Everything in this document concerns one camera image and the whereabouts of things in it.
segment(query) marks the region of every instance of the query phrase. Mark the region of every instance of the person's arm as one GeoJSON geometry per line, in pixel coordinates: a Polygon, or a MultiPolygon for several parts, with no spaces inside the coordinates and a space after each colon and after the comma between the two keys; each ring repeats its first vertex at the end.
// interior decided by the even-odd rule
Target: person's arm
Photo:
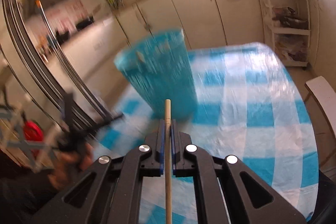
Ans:
{"type": "MultiPolygon", "coordinates": [[[[77,153],[61,153],[53,170],[0,181],[0,215],[8,219],[8,222],[1,223],[28,223],[34,213],[70,183],[69,167],[78,161],[77,153]]],[[[87,145],[87,155],[80,169],[84,170],[91,164],[92,148],[87,145]]]]}

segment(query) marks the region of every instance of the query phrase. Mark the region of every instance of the teal plastic trash can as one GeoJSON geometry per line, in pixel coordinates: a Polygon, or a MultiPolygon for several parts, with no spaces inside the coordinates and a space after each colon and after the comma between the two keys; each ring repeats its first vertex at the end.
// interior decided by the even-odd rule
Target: teal plastic trash can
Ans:
{"type": "Polygon", "coordinates": [[[164,118],[166,99],[171,100],[172,119],[184,120],[196,109],[195,84],[181,29],[146,37],[118,53],[114,63],[158,118],[164,118]]]}

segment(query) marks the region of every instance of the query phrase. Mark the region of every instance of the plastic table cover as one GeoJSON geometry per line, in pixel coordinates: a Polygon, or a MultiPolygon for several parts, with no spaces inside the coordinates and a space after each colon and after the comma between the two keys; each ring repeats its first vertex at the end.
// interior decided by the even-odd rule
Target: plastic table cover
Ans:
{"type": "MultiPolygon", "coordinates": [[[[314,131],[287,70],[264,44],[189,52],[198,109],[180,131],[211,155],[241,159],[307,220],[318,192],[314,131]]],[[[94,157],[125,155],[158,128],[129,85],[117,104],[126,118],[98,132],[94,157]]],[[[165,223],[164,176],[144,178],[139,223],[165,223]]],[[[172,180],[173,222],[197,223],[193,179],[172,180]]]]}

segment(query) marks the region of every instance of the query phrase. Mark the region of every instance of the checkered tablecloth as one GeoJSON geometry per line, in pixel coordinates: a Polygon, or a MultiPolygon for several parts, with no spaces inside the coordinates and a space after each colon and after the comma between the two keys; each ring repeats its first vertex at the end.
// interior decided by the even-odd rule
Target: checkered tablecloth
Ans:
{"type": "MultiPolygon", "coordinates": [[[[287,70],[260,43],[189,53],[198,109],[180,131],[211,155],[233,154],[307,219],[318,192],[313,128],[287,70]]],[[[126,119],[98,133],[95,158],[117,157],[156,130],[152,110],[129,85],[117,105],[126,119]]],[[[173,178],[174,223],[197,223],[192,178],[173,178]]],[[[145,178],[139,223],[165,223],[164,176],[145,178]]]]}

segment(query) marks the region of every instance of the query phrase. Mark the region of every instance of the wooden stick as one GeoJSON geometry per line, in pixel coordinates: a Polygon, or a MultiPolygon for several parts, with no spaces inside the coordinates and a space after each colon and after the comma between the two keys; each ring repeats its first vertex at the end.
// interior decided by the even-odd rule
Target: wooden stick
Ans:
{"type": "Polygon", "coordinates": [[[166,224],[172,224],[172,193],[171,193],[171,105],[166,100],[165,108],[165,179],[166,179],[166,224]]]}

